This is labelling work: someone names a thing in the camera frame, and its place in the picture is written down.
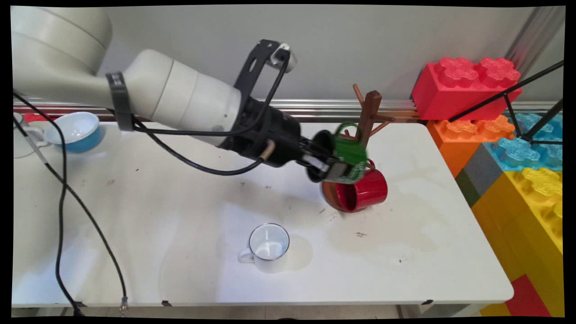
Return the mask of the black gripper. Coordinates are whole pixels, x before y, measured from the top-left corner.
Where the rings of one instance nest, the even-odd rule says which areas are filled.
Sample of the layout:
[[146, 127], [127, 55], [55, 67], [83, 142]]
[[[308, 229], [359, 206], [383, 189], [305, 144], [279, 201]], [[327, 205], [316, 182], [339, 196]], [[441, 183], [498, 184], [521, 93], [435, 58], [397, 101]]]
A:
[[267, 140], [275, 142], [275, 150], [264, 164], [282, 167], [296, 161], [306, 168], [310, 180], [350, 180], [350, 167], [339, 158], [325, 154], [324, 148], [313, 140], [301, 137], [301, 124], [272, 106], [251, 130], [235, 137], [226, 137], [221, 148], [256, 160], [267, 147]]

